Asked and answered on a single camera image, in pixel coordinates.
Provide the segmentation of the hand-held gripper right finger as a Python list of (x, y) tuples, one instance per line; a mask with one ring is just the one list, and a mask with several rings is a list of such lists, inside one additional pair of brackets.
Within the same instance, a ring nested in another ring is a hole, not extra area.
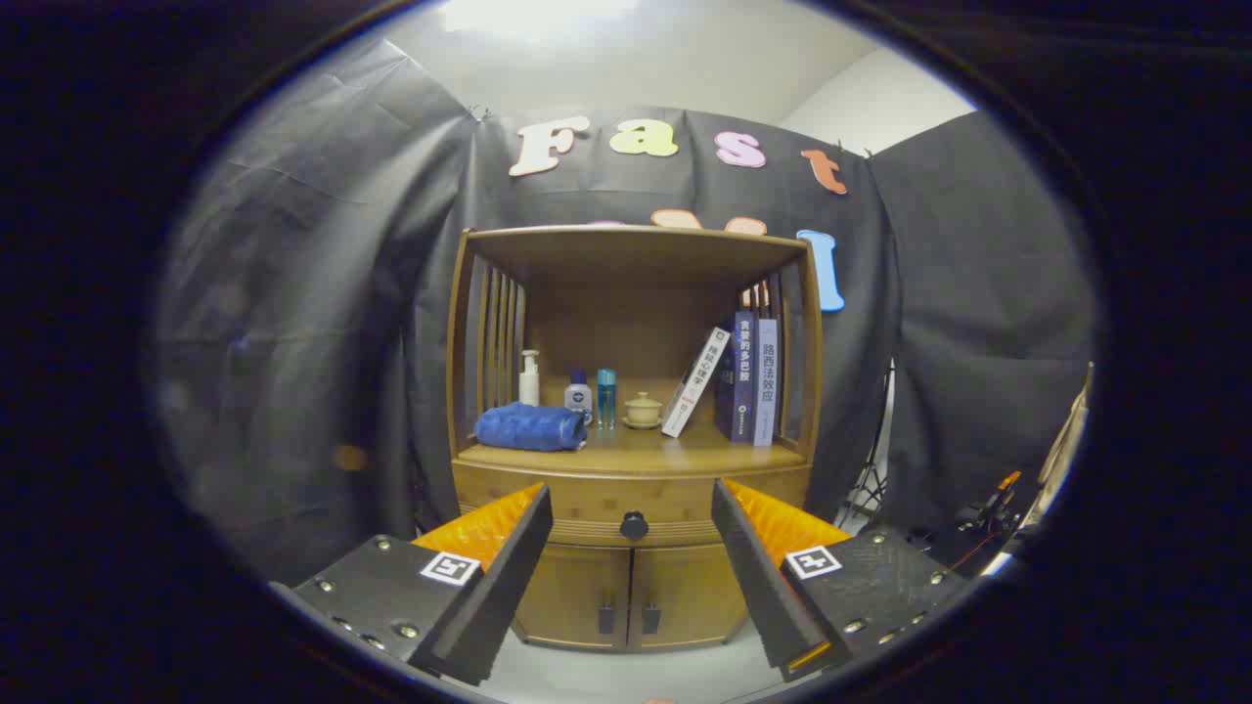
[(967, 577), (888, 529), (853, 536), (729, 479), (711, 516), (784, 681), (871, 660), (952, 611)]

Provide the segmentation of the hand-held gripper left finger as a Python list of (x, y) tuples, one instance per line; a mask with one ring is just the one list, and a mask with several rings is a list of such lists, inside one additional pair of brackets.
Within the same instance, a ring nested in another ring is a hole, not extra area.
[(368, 537), (295, 588), (270, 589), (368, 659), (478, 685), (491, 676), (552, 526), (550, 489), (532, 484), (412, 541)]

